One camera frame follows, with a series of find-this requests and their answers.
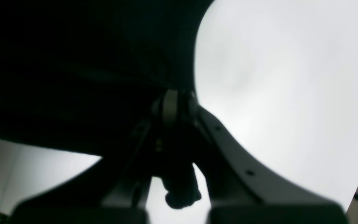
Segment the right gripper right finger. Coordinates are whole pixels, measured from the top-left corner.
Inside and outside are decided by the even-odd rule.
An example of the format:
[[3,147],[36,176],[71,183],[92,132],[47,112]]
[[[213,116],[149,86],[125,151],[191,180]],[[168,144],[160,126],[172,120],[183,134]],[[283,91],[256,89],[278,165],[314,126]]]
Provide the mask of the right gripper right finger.
[[195,163],[211,209],[208,224],[346,224],[340,206],[270,170],[247,152],[190,94],[197,133]]

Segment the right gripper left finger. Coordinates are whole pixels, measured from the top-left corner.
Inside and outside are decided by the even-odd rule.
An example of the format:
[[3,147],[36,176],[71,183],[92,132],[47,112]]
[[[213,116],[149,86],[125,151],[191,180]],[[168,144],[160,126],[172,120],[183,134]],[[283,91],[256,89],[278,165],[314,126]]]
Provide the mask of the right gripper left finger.
[[21,203],[12,224],[145,224],[152,168],[150,157],[162,148],[158,131],[177,120],[177,90],[152,104],[125,140],[124,155],[105,156],[69,182]]

